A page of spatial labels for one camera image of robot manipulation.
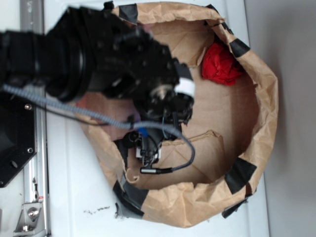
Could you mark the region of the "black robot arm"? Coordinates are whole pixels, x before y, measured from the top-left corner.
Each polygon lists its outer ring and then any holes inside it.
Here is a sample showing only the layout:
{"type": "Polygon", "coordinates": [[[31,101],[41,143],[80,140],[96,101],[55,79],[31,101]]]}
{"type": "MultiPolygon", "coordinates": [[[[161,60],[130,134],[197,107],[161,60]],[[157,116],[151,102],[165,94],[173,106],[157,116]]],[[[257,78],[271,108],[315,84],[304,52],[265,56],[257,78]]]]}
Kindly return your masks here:
{"type": "Polygon", "coordinates": [[[130,99],[143,118],[154,121],[187,123],[193,113],[188,66],[110,10],[70,7],[46,35],[1,33],[0,82],[43,86],[63,102],[87,92],[130,99]]]}

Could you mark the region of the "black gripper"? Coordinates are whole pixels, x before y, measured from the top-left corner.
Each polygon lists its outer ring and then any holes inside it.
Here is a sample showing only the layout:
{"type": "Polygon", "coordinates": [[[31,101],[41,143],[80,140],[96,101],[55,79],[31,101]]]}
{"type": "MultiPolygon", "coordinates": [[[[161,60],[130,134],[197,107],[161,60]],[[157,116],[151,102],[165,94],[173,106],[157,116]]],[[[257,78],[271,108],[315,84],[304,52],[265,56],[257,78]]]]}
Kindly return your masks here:
{"type": "Polygon", "coordinates": [[[142,119],[188,123],[194,94],[180,85],[193,82],[189,68],[141,27],[112,30],[100,91],[108,98],[131,99],[142,119]]]}

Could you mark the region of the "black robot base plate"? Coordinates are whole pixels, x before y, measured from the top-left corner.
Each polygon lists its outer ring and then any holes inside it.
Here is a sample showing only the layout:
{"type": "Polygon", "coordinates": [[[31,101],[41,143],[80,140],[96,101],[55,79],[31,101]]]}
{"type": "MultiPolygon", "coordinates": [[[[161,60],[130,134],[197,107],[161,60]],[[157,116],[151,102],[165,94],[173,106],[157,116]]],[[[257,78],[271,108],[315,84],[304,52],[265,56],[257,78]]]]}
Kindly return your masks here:
{"type": "Polygon", "coordinates": [[[36,153],[32,102],[0,94],[0,187],[5,188],[36,153]]]}

